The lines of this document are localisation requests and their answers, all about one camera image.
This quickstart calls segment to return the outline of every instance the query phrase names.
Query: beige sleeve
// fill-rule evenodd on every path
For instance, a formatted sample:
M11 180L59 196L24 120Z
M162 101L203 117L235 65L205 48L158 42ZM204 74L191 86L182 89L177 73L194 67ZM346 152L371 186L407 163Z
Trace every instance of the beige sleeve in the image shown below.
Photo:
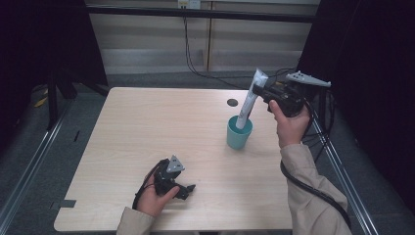
M148 235L155 218L130 208L125 208L116 235Z
M289 145L281 150L287 171L309 186L330 195L345 210L347 198L326 177L317 172L307 146ZM351 234L342 215L320 198L305 192L290 180L288 204L293 220L293 234Z

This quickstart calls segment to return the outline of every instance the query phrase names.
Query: silver metal part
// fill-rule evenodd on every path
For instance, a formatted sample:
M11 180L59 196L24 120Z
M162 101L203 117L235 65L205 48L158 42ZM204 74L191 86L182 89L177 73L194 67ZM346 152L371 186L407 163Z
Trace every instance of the silver metal part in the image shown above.
M288 73L286 76L287 79L296 81L298 83L308 84L308 85L316 85L316 86L324 86L330 87L332 83L330 81L322 81L310 75L302 73L300 70L294 73Z
M324 147L326 150L326 154L328 155L329 160L333 166L333 169L336 175L338 176L339 181L343 186L343 189L345 190L345 194L347 196L348 202L351 205L351 208L353 209L356 215L356 218L359 221L363 229L364 234L379 235L379 232L375 226L372 216L370 215L369 211L366 209L366 206L364 205L362 199L357 193L357 190L355 189L353 183L351 182L351 179L348 176L346 168L344 164L342 163L338 153L336 152L336 149L333 146L332 142L327 136L322 134L322 128L320 127L320 124L318 123L316 119L313 121L312 124L315 130L317 131L317 133L319 133L320 141L322 143L327 143L326 147Z
M12 195L9 196L6 203L3 205L3 208L0 211L0 235L5 235L7 229L12 223L15 214L18 212L18 209L23 201L24 196L26 195L31 182L34 180L37 171L42 166L46 155L55 141L56 136L58 135L59 130L61 129L64 117L69 112L69 109L72 105L72 100L70 100L64 107L61 116L58 118L56 124L51 130L48 130L43 137L42 142L34 153L33 157L27 168L24 171L24 174L20 178L18 184L14 188Z
M184 170L183 164L177 159L175 155L171 156L170 163L167 167L167 173L177 172Z

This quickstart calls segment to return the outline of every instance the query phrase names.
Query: black curtain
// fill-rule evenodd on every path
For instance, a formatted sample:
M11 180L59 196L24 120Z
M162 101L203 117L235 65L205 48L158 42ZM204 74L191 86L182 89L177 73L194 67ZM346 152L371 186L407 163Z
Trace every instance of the black curtain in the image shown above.
M322 0L299 70L332 81L361 148L415 212L415 2Z
M65 69L83 80L107 85L101 53L82 0L16 0L0 7L0 147L13 138L34 86L51 71Z

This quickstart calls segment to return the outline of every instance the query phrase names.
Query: aluminum rail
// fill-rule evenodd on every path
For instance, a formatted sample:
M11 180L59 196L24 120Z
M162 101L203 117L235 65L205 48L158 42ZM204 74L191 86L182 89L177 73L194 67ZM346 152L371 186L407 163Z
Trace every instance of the aluminum rail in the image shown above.
M52 129L46 131L42 142L31 158L30 163L25 169L22 177L20 178L18 184L15 186L12 194L9 196L5 205L0 211L0 235L6 234L10 224L12 223L13 218L15 217L23 199L26 195L28 188L36 176L37 171L42 166L42 163L55 141L56 136L58 135L59 130L61 129L62 122L64 117L69 112L72 101L69 101L64 107L61 116L58 118L56 124Z
M175 8L139 8L111 5L88 4L85 6L71 5L35 5L56 11L72 11L89 14L108 14L108 15L129 15L129 16L154 16L154 17L186 17L186 18L205 18L205 19L227 19L227 20L247 20L262 22L285 22L285 23L306 23L312 24L314 16L307 15L282 15L264 14L250 12L232 12L215 10L195 10L195 9L175 9Z
M345 190L345 194L348 199L348 203L351 205L356 217L364 231L365 234L368 235L378 235L378 230L375 227L373 219L369 213L369 211L364 206L360 196L358 195L354 185L352 184L350 177L347 174L345 166L343 165L342 161L339 158L338 153L336 152L335 147L333 146L330 139L322 134L322 128L318 123L318 118L315 118L313 121L313 126L317 133L319 133L320 141L322 143L326 143L326 154L329 156L330 163L339 178L340 183L342 184L343 189Z

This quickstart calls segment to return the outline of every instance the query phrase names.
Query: wire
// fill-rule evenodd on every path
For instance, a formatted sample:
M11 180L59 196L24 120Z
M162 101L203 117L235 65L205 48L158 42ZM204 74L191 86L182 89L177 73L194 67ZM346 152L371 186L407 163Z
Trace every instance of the wire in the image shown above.
M201 74L201 73L199 73L195 69L195 67L193 65L193 62L192 62L192 58L190 56L190 46L189 46L189 37L188 37L188 28L187 28L187 18L185 18L185 17L183 18L183 23L184 23L185 43L186 43L186 64L187 64L187 67L189 68L189 70L193 74L195 74L197 76L204 77L204 78L209 78L209 79L215 79L215 80L218 80L220 82L223 82L223 83L225 83L225 84L227 84L229 86L232 86L234 88L238 88L238 89L241 89L241 90L248 90L249 87L241 87L241 86L238 86L236 84L230 83L230 82L225 81L225 80L222 80L222 79L227 79L227 78L251 78L252 76L243 76L243 75L240 75L240 76L212 76L212 75ZM275 80L277 80L278 75L282 75L282 74L284 74L286 72L289 72L289 71L292 71L294 69L295 68L282 68L282 69L278 69L275 72L275 75L271 75L269 77L275 77Z
M313 137L313 138L310 138L310 139L308 139L308 140L302 140L302 144L307 144L308 145L308 148L312 148L312 147L314 147L314 146L316 146L317 144L320 144L321 143L321 141L320 141L320 139L318 139L317 141L315 141L315 139L317 139L316 137Z
M319 138L319 140L321 140L321 142L323 142L323 145L321 146L321 149L319 150L318 154L315 155L314 157L314 162L317 163L317 161L319 160L321 154L323 153L324 148L328 145L328 141L330 138L330 133L332 131L333 125L334 125L334 120L335 120L335 112L336 112L336 104L334 102L334 98L333 95L330 91L328 91L328 99L329 99L329 112L330 112L330 122L329 122L329 126L327 128L324 128L324 130L322 132L318 132L318 133L313 133L313 134L308 134L306 135L307 137L310 136L315 136L315 137L319 137L321 136L322 138ZM316 120L321 124L326 126L326 123L321 123L320 119L318 117L316 117ZM317 145L317 143L319 143L320 141L314 143L313 145L308 146L309 148L314 147L315 145Z
M149 185L147 185L146 187L144 187L144 189L147 189L147 188L149 188L149 187L151 187L151 186L155 186L156 184L149 184Z
M350 222L350 217L347 214L347 211L345 211L345 209L342 208L342 206L340 206L340 204L338 202L336 202L332 197L330 197L330 195L327 195L323 192L321 192L318 189L315 189L303 182L301 182L300 180L298 180L297 178L293 177L285 168L283 162L280 163L280 168L281 168L281 172L294 184L296 184L297 186L299 186L299 188L307 191L308 193L317 196L318 198L322 199L323 201L325 201L326 203L330 204L332 207L334 207L343 217L343 219L345 220L345 223L347 224L348 228L351 228L351 222Z
M159 161L153 168L152 170L150 170L149 174L147 174L146 178L143 181L143 184L141 185L140 189L138 190L138 192L135 194L135 198L134 201L132 203L132 208L134 210L137 210L137 203L138 200L140 199L141 195L143 194L144 190L149 187L150 185L146 186L147 181L149 181L150 177L155 173L156 169L162 165L163 163L165 163L166 161L168 161L168 159L165 160L161 160Z

